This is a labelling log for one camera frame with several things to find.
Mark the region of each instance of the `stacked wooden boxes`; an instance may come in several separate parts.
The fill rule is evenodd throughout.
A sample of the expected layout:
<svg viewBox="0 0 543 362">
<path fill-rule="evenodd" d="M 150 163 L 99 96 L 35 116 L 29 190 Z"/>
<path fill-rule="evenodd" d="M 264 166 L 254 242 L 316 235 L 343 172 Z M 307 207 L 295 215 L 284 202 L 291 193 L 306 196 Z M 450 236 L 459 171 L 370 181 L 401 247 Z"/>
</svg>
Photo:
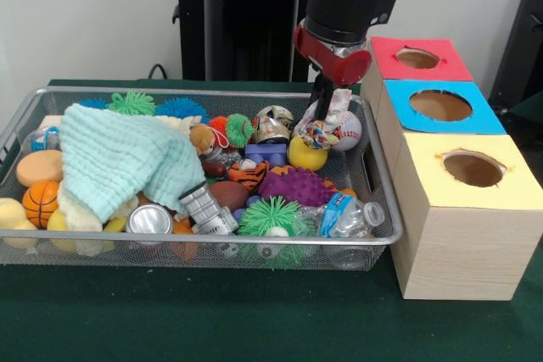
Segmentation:
<svg viewBox="0 0 543 362">
<path fill-rule="evenodd" d="M 543 233 L 543 191 L 448 40 L 374 37 L 372 106 L 405 230 L 404 298 L 511 299 Z"/>
</svg>

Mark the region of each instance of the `hole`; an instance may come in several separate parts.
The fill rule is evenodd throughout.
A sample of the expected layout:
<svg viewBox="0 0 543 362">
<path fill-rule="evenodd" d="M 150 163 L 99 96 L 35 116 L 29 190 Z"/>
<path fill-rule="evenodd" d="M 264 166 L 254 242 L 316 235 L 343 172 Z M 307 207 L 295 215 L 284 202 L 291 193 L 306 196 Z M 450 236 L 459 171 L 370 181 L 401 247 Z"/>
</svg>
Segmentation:
<svg viewBox="0 0 543 362">
<path fill-rule="evenodd" d="M 401 63 L 418 70 L 429 70 L 439 62 L 439 57 L 418 48 L 405 47 L 396 54 L 396 57 Z"/>
<path fill-rule="evenodd" d="M 452 153 L 443 163 L 449 173 L 469 186 L 492 187 L 503 177 L 500 164 L 481 153 Z"/>
<path fill-rule="evenodd" d="M 473 112 L 463 97 L 435 89 L 415 93 L 409 98 L 409 103 L 419 114 L 443 122 L 464 120 Z"/>
</svg>

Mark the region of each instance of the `can lid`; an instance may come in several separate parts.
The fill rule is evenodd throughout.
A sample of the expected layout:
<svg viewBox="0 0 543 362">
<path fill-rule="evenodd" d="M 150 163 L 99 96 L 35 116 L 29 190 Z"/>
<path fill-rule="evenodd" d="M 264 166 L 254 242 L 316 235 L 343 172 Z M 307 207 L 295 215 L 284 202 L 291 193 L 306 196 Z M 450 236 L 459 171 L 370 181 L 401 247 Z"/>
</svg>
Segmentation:
<svg viewBox="0 0 543 362">
<path fill-rule="evenodd" d="M 171 233 L 172 229 L 170 213 L 155 203 L 134 209 L 126 222 L 126 231 L 131 233 Z"/>
</svg>

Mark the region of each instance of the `mint green cloth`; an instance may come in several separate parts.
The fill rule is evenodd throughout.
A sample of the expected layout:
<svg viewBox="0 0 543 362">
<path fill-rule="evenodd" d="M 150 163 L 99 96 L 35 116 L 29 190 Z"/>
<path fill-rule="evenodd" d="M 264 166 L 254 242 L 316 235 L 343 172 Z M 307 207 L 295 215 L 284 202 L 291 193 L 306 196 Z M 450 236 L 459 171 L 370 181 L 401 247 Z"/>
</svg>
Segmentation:
<svg viewBox="0 0 543 362">
<path fill-rule="evenodd" d="M 184 213 L 179 196 L 205 181 L 188 137 L 152 116 L 74 104 L 60 134 L 64 189 L 102 222 L 142 190 L 151 201 Z"/>
</svg>

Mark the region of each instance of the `metal basket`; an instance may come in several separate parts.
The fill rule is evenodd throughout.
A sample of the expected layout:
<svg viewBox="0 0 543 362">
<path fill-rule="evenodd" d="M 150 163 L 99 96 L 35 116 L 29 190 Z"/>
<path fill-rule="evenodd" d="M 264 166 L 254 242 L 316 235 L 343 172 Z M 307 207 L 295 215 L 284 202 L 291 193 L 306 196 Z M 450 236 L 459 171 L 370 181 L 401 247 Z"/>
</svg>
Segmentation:
<svg viewBox="0 0 543 362">
<path fill-rule="evenodd" d="M 47 114 L 62 114 L 72 103 L 90 97 L 110 99 L 119 88 L 50 86 L 33 92 L 21 104 L 0 135 L 0 197 L 21 200 L 24 188 L 14 168 L 20 159 L 20 145 Z M 307 93 L 226 92 L 141 89 L 156 103 L 171 97 L 190 97 L 206 107 L 210 116 L 240 113 L 253 117 L 268 105 L 279 104 L 301 118 L 308 105 Z M 0 243 L 0 263 L 18 265 L 102 265 L 148 267 L 207 267 L 240 269 L 370 270 L 387 245 L 402 233 L 401 218 L 384 162 L 383 151 L 369 106 L 354 96 L 350 110 L 360 119 L 363 135 L 358 147 L 346 153 L 331 152 L 321 177 L 338 188 L 352 188 L 364 202 L 377 201 L 386 221 L 375 228 L 374 238 L 330 239 L 321 237 L 239 237 L 204 235 L 149 235 L 68 231 L 0 230 L 0 237 L 33 238 L 31 249 Z M 87 257 L 74 253 L 74 246 L 100 245 L 102 253 Z M 289 261 L 263 259 L 259 250 L 287 254 Z"/>
</svg>

